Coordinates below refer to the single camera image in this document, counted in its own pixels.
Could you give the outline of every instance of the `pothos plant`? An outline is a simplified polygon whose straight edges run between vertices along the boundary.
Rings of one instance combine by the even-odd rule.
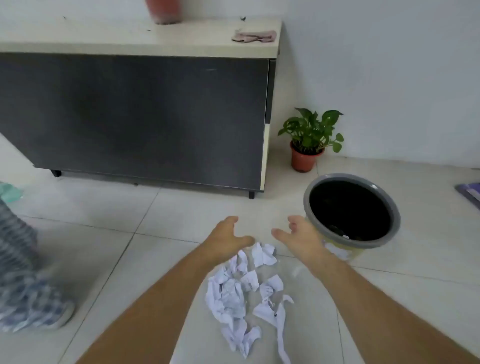
[[[283,129],[278,132],[278,135],[284,133],[290,134],[292,137],[293,146],[302,154],[314,156],[319,154],[322,149],[329,146],[332,147],[335,153],[342,149],[340,142],[345,139],[343,135],[338,133],[333,138],[334,125],[338,121],[340,111],[330,110],[322,115],[322,121],[318,120],[318,113],[312,113],[308,109],[299,109],[301,118],[293,117],[288,119],[283,124]]]

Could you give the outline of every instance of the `terracotta pot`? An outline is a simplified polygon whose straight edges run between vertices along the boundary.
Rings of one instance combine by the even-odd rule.
[[[180,0],[145,0],[150,16],[156,24],[181,22]]]
[[[325,152],[325,149],[323,149],[315,156],[307,156],[297,151],[293,146],[293,142],[290,142],[290,148],[292,149],[292,167],[297,172],[302,173],[310,172],[315,164],[315,158],[321,156]]]

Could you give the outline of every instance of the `cabinet leg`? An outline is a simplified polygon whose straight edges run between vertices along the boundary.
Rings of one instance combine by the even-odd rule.
[[[61,176],[61,170],[51,170],[52,174],[54,177],[60,177]]]

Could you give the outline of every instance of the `wall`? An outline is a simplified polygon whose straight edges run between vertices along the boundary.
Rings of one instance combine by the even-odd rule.
[[[344,156],[480,167],[478,0],[185,0],[188,17],[283,15],[276,133],[294,106],[345,114]],[[5,18],[146,17],[142,0],[2,0]],[[272,145],[287,147],[272,136]]]

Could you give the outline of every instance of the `flower pot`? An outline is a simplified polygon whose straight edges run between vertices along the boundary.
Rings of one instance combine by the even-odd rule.
[[[303,198],[307,219],[324,236],[328,250],[352,260],[365,249],[392,240],[400,212],[374,183],[351,174],[327,174],[308,186]]]
[[[181,22],[180,0],[145,0],[150,16],[156,24]]]
[[[297,172],[302,173],[310,172],[315,165],[315,159],[325,152],[325,149],[323,149],[315,156],[308,156],[296,150],[293,146],[293,142],[290,142],[290,148],[292,149],[292,167]]]

